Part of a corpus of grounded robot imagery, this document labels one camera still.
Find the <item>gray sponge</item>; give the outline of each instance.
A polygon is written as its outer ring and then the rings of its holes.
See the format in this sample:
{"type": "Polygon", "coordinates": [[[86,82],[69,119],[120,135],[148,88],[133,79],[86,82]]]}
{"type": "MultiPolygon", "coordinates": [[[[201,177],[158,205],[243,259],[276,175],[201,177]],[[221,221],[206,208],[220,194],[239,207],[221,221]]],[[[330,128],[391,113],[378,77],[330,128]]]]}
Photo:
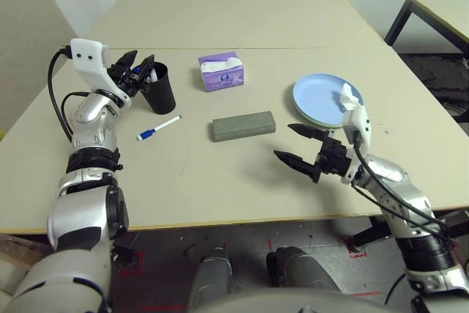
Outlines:
{"type": "Polygon", "coordinates": [[[214,142],[276,132],[276,122],[270,111],[214,119],[212,125],[214,142]]]}

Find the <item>black cup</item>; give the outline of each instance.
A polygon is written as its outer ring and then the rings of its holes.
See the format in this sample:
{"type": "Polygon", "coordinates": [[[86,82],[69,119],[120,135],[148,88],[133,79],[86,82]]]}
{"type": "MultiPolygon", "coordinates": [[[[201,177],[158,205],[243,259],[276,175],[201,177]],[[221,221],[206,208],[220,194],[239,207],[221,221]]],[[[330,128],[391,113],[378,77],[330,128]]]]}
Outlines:
{"type": "Polygon", "coordinates": [[[142,93],[156,114],[168,114],[176,107],[171,84],[169,84],[168,68],[160,62],[154,63],[153,67],[158,80],[148,84],[147,89],[142,93]]]}

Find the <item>plate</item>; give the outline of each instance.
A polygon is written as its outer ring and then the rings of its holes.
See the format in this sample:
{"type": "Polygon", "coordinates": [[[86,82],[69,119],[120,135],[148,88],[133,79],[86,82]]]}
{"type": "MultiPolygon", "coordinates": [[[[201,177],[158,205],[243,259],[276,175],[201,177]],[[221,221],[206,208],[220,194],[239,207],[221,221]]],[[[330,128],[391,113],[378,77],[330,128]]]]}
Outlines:
{"type": "Polygon", "coordinates": [[[344,79],[328,73],[313,73],[299,79],[293,87],[293,99],[298,111],[307,120],[324,128],[340,128],[345,108],[340,104],[344,84],[363,105],[360,92],[344,79]]]}

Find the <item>tissue box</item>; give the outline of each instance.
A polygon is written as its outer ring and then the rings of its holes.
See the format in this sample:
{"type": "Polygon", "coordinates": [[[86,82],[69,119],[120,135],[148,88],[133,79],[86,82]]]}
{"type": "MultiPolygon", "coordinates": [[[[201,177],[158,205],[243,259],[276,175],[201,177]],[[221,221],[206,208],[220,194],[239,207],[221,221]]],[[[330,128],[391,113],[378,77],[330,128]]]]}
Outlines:
{"type": "Polygon", "coordinates": [[[243,64],[234,51],[199,58],[205,92],[244,84],[243,64]]]}

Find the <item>beige table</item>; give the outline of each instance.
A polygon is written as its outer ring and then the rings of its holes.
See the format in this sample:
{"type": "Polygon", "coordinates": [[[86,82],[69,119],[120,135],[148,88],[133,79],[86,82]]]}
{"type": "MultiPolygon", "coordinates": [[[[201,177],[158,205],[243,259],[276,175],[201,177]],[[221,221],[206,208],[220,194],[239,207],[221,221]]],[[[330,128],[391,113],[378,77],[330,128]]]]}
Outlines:
{"type": "Polygon", "coordinates": [[[383,41],[347,0],[119,0],[87,37],[131,49],[361,47],[383,41]]]}
{"type": "Polygon", "coordinates": [[[469,0],[406,0],[385,37],[393,45],[411,14],[469,56],[469,0]]]}
{"type": "MultiPolygon", "coordinates": [[[[177,107],[168,116],[155,115],[139,94],[119,119],[125,168],[118,177],[132,229],[378,213],[339,177],[325,175],[315,185],[273,154],[287,150],[314,160],[320,143],[287,128],[304,122],[293,107],[292,85],[314,72],[339,75],[359,88],[372,120],[372,152],[406,168],[435,209],[469,204],[468,138],[392,48],[237,49],[245,85],[203,92],[196,58],[219,51],[139,51],[139,59],[155,53],[169,66],[177,107]],[[210,141],[212,119],[265,110],[273,112],[275,133],[210,141]],[[180,122],[136,141],[137,133],[176,114],[180,122]]],[[[123,52],[112,51],[113,59],[123,52]]],[[[71,63],[54,81],[58,99],[86,89],[71,63]]],[[[341,131],[336,135],[345,141],[341,131]]],[[[2,232],[45,231],[69,150],[43,90],[0,143],[2,232]]]]}

